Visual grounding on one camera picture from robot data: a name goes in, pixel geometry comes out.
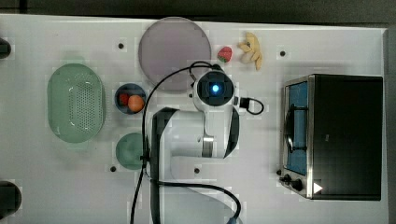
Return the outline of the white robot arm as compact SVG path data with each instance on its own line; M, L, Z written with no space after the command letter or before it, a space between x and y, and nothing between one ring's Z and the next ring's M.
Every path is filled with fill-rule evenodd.
M164 107L149 122L150 217L152 224L236 224L242 205L227 189L183 180L179 158L225 159L240 133L235 85L220 68L192 83L193 111Z

